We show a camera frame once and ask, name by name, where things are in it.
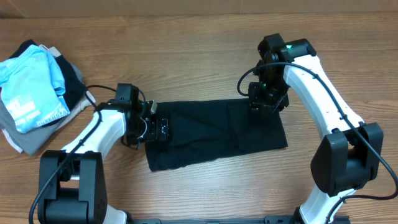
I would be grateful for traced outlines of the black t-shirt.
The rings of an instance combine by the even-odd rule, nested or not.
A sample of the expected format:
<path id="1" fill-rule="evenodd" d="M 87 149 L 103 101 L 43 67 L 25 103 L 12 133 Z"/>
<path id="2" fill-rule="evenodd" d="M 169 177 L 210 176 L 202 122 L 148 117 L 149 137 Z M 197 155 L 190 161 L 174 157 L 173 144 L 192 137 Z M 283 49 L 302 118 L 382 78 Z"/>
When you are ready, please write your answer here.
<path id="1" fill-rule="evenodd" d="M 247 99 L 159 103 L 169 138 L 146 143 L 152 172 L 288 146 L 277 112 L 250 108 Z"/>

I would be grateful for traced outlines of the grey folded shirt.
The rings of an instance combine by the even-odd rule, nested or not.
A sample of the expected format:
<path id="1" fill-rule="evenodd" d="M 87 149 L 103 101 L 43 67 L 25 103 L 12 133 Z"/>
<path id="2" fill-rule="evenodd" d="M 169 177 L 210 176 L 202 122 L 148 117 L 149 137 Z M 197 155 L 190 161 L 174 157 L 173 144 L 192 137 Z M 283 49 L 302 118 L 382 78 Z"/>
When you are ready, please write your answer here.
<path id="1" fill-rule="evenodd" d="M 3 83 L 1 130 L 15 149 L 33 155 L 88 104 L 84 94 L 79 93 L 76 105 L 69 108 L 48 80 Z"/>

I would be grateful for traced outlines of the beige folded shirt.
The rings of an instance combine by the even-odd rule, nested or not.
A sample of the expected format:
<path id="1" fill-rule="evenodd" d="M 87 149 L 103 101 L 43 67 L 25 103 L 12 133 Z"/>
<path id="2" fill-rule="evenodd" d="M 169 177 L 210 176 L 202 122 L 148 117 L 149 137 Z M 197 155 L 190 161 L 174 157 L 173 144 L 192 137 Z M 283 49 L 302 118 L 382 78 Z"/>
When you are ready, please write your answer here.
<path id="1" fill-rule="evenodd" d="M 91 106 L 91 103 L 83 95 L 73 107 L 70 114 L 62 118 L 59 122 L 51 126 L 41 127 L 31 130 L 29 133 L 21 134 L 15 130 L 13 121 L 6 121 L 6 116 L 1 121 L 1 131 L 7 142 L 19 153 L 26 153 L 29 155 L 35 154 L 45 142 L 56 132 L 77 116 L 86 107 Z"/>

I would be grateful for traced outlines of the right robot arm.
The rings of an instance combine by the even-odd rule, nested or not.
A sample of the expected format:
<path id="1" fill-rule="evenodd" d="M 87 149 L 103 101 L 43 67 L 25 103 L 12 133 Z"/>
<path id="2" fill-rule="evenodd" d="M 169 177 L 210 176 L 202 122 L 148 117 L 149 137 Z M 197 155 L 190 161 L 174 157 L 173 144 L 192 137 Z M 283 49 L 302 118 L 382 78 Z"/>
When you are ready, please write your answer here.
<path id="1" fill-rule="evenodd" d="M 293 215 L 271 216 L 267 223 L 349 223 L 336 217 L 340 199 L 354 195 L 377 177 L 383 131 L 366 124 L 342 99 L 323 71 L 307 39 L 285 42 L 280 34 L 259 43 L 261 56 L 249 84 L 249 104 L 263 115 L 288 107 L 293 89 L 312 117 L 322 140 L 310 164 L 315 186 Z"/>

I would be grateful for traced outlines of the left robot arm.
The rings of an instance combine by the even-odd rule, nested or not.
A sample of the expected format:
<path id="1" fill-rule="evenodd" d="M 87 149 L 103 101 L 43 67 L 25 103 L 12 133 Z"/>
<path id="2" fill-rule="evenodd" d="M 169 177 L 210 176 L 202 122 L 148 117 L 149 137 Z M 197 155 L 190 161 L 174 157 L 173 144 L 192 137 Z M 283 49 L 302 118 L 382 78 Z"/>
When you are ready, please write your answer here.
<path id="1" fill-rule="evenodd" d="M 157 103 L 138 87 L 120 83 L 115 97 L 94 105 L 87 127 L 59 151 L 40 158 L 39 192 L 29 223 L 132 223 L 129 212 L 109 205 L 104 158 L 120 142 L 131 149 L 142 143 L 169 140 L 169 121 L 157 115 Z"/>

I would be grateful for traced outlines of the black folded shirt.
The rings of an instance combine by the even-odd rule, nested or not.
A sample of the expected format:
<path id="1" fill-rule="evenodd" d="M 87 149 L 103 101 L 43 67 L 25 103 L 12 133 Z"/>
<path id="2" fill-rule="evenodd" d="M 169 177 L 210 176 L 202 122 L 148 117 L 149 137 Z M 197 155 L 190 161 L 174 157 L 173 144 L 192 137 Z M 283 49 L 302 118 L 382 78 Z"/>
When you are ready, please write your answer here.
<path id="1" fill-rule="evenodd" d="M 16 58 L 20 56 L 21 53 L 23 53 L 30 45 L 36 45 L 40 47 L 39 45 L 35 44 L 33 40 L 27 40 L 23 42 L 18 50 L 12 55 L 10 58 Z M 65 88 L 66 92 L 63 95 L 64 99 L 66 100 L 66 104 L 69 108 L 72 106 L 76 105 L 77 99 L 78 99 L 78 94 L 85 92 L 85 86 L 82 84 L 81 81 L 77 78 L 76 73 L 74 72 L 74 69 L 72 65 L 61 55 L 54 55 L 50 50 L 46 50 L 50 52 L 53 57 L 55 58 L 56 63 L 61 69 L 61 72 L 63 74 L 63 77 L 65 79 Z"/>

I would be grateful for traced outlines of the light blue folded shirt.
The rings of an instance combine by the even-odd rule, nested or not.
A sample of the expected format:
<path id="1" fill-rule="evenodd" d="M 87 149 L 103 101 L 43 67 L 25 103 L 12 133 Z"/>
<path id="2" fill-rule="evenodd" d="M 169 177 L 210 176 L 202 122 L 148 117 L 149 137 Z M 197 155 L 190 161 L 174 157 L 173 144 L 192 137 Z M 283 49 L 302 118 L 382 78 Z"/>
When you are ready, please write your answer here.
<path id="1" fill-rule="evenodd" d="M 22 134 L 70 114 L 61 69 L 36 45 L 1 62 L 1 88 L 1 100 Z"/>

